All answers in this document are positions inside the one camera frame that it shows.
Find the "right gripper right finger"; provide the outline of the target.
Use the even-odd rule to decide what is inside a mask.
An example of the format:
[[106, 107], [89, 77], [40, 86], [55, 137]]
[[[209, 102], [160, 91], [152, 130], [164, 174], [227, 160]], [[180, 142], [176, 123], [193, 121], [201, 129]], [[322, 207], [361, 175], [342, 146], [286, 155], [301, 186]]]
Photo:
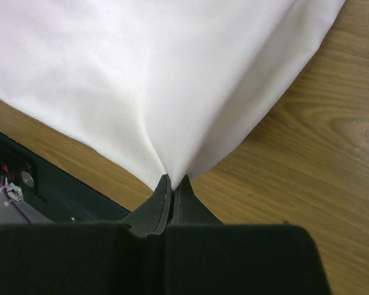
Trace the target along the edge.
[[173, 193], [172, 224], [222, 224], [197, 198], [187, 175]]

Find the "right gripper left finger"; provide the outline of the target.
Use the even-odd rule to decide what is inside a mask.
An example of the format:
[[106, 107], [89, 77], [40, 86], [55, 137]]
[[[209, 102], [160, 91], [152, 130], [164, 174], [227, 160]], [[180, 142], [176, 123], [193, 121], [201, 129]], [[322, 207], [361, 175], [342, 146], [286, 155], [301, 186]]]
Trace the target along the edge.
[[152, 195], [121, 223], [139, 238], [160, 235], [171, 217], [172, 187], [168, 175], [162, 175]]

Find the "white floral t shirt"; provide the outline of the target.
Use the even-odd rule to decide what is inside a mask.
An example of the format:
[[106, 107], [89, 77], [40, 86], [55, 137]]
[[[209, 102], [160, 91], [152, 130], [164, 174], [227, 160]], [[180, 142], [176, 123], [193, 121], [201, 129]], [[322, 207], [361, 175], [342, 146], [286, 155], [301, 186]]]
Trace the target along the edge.
[[0, 1], [0, 100], [154, 188], [231, 153], [342, 1]]

